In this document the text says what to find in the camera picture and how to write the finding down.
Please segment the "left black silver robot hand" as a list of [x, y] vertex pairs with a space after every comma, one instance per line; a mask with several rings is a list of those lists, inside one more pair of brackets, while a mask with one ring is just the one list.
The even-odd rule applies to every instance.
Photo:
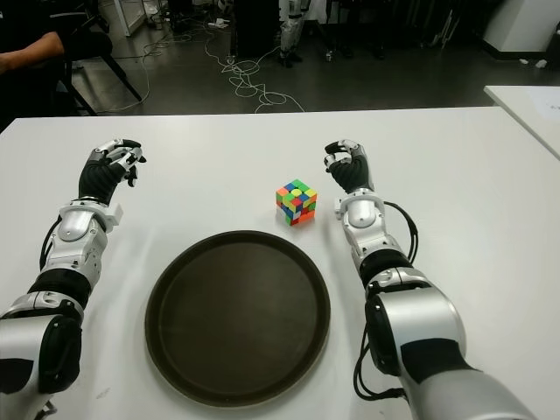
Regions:
[[96, 147], [81, 171], [78, 199], [108, 206], [121, 182], [135, 185], [137, 165], [145, 162], [142, 145], [134, 140], [117, 138]]

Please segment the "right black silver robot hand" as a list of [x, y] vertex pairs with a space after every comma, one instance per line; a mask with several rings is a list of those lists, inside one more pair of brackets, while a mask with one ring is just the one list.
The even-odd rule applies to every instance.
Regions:
[[370, 176], [368, 157], [364, 148], [351, 140], [343, 139], [325, 147], [325, 171], [346, 192], [375, 189]]

